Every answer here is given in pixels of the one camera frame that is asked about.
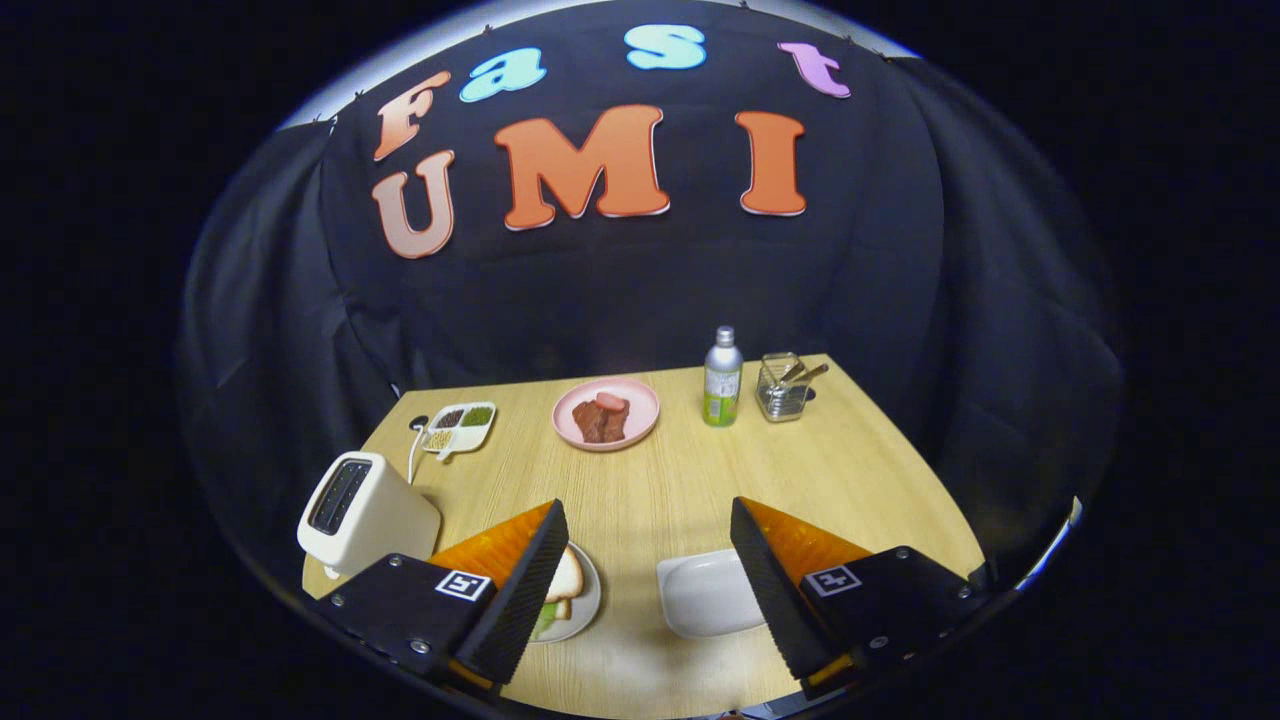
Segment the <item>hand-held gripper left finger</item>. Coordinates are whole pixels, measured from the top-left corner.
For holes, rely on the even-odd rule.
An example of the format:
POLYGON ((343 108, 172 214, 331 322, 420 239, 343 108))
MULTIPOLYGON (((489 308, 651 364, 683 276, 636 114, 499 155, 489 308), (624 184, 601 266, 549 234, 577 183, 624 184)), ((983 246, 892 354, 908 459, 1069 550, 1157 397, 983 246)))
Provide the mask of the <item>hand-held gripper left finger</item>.
POLYGON ((568 539, 554 498, 428 560, 388 553, 312 610, 402 673, 495 694, 518 667, 568 539))

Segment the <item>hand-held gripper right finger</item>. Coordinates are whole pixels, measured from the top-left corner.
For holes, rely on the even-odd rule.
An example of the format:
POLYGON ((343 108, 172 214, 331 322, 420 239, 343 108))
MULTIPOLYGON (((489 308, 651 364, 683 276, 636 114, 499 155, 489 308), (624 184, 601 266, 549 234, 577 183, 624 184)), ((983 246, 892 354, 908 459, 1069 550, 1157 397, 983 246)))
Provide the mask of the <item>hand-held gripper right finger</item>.
POLYGON ((730 537, 785 665, 813 700, 918 664, 991 593, 910 546, 872 552, 746 497, 730 537))

